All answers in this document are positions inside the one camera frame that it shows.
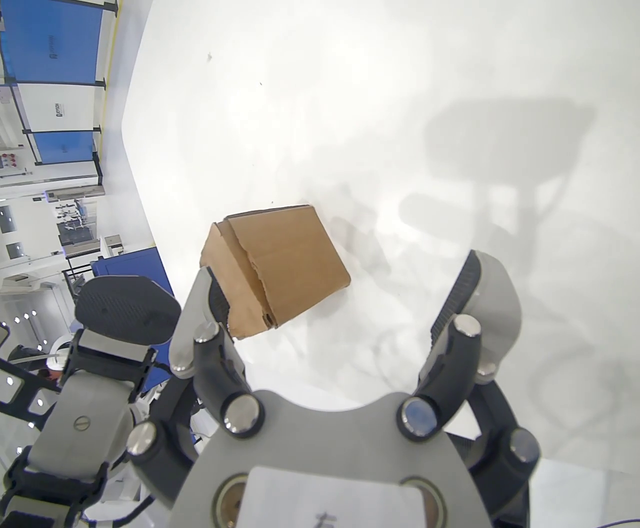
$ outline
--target white label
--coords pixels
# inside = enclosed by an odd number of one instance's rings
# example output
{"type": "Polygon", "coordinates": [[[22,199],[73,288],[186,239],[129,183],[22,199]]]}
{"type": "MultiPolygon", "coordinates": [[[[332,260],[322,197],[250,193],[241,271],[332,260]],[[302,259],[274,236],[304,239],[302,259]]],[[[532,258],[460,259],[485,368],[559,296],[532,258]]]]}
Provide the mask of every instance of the white label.
{"type": "Polygon", "coordinates": [[[266,467],[250,473],[237,528],[427,528],[422,494],[395,484],[266,467]]]}

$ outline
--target gray metal plate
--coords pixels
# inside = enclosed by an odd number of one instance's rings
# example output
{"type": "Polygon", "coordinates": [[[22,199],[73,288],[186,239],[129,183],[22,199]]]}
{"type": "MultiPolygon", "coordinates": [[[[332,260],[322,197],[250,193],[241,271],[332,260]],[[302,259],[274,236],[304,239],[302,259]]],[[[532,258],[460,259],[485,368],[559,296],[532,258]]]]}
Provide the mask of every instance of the gray metal plate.
{"type": "Polygon", "coordinates": [[[384,483],[423,477],[444,497],[448,528],[491,528],[475,485],[447,435],[415,444],[398,431],[396,410],[407,394],[389,394],[343,412],[305,409],[266,390],[255,395],[266,410],[262,430],[249,440],[217,430],[182,487],[171,528],[213,526],[216,490],[229,477],[249,473],[257,465],[384,483]]]}

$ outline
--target torn cardboard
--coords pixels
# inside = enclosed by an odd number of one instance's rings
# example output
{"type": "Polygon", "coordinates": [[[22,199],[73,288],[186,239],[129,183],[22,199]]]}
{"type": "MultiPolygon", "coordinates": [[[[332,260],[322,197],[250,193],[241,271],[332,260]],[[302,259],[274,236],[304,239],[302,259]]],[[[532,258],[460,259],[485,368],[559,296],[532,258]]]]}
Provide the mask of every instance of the torn cardboard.
{"type": "Polygon", "coordinates": [[[229,303],[242,339],[280,326],[351,277],[311,205],[244,212],[211,226],[200,257],[229,303]]]}

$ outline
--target metal screw head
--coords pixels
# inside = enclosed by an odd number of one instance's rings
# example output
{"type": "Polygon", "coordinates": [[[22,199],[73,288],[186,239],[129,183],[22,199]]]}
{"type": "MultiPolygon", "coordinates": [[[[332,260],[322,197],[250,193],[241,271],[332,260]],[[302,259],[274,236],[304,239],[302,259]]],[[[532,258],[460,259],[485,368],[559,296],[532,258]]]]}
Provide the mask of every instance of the metal screw head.
{"type": "Polygon", "coordinates": [[[478,374],[481,376],[493,376],[497,370],[498,367],[491,361],[481,362],[478,365],[478,374]]]}
{"type": "Polygon", "coordinates": [[[156,441],[156,426],[142,422],[133,428],[127,439],[127,452],[133,456],[145,454],[156,441]]]}
{"type": "Polygon", "coordinates": [[[433,407],[415,396],[404,401],[400,418],[406,430],[420,438],[427,437],[438,427],[438,417],[433,407]]]}
{"type": "Polygon", "coordinates": [[[78,416],[74,421],[74,429],[76,431],[86,431],[91,426],[91,419],[89,416],[78,416]]]}
{"type": "Polygon", "coordinates": [[[251,431],[260,417],[260,404],[251,394],[233,400],[225,412],[225,427],[235,435],[251,431]]]}
{"type": "Polygon", "coordinates": [[[540,458],[540,445],[528,430],[517,428],[511,433],[509,449],[522,463],[530,464],[540,458]]]}
{"type": "Polygon", "coordinates": [[[206,343],[211,341],[220,331],[220,325],[218,323],[212,323],[210,321],[202,323],[196,328],[193,334],[193,339],[196,343],[206,343]]]}
{"type": "Polygon", "coordinates": [[[468,314],[458,314],[453,319],[453,324],[460,333],[467,337],[476,337],[482,332],[482,327],[475,317],[468,314]]]}

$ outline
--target black rubber finger pad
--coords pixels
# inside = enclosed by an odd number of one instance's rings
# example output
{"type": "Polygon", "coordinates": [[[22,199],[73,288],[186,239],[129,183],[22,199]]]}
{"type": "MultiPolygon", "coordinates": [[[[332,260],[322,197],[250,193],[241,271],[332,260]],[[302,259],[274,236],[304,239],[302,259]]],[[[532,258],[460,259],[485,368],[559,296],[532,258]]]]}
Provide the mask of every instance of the black rubber finger pad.
{"type": "Polygon", "coordinates": [[[146,346],[169,341],[180,312],[180,304],[171,294],[142,276],[91,279],[76,304],[76,319],[85,328],[146,346]]]}

